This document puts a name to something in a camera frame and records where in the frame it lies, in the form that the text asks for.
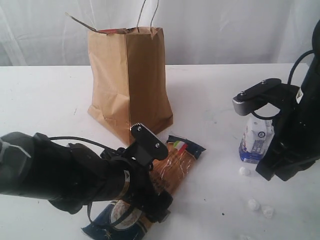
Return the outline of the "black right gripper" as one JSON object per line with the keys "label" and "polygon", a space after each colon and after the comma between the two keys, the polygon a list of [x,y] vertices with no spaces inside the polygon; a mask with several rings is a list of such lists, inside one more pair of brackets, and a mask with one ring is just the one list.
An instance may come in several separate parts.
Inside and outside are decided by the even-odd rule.
{"label": "black right gripper", "polygon": [[265,180],[288,181],[320,159],[320,85],[302,85],[303,96],[285,120],[255,171]]}

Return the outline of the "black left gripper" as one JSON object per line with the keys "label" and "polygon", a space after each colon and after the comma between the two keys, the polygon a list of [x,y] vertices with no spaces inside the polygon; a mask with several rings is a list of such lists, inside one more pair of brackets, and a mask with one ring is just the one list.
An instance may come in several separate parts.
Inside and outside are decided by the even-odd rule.
{"label": "black left gripper", "polygon": [[163,222],[169,215],[172,195],[157,192],[150,177],[153,162],[142,166],[129,154],[129,147],[105,148],[100,154],[107,163],[106,183],[99,191],[100,201],[122,200],[144,212],[151,222]]}

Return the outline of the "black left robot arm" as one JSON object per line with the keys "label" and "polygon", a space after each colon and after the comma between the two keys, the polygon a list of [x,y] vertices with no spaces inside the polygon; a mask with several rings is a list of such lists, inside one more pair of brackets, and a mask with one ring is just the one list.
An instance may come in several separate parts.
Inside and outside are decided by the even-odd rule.
{"label": "black left robot arm", "polygon": [[122,200],[151,222],[163,222],[173,197],[156,190],[149,172],[155,159],[167,156],[151,134],[98,155],[80,143],[62,146],[41,133],[12,132],[0,139],[0,192],[48,200],[70,214],[94,202]]}

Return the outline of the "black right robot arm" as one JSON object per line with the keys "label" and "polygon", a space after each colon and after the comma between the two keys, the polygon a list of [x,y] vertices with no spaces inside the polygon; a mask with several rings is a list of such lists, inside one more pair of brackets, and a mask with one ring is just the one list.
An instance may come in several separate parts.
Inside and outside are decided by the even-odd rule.
{"label": "black right robot arm", "polygon": [[312,39],[313,60],[297,93],[273,120],[274,136],[256,172],[287,181],[320,158],[320,25]]}

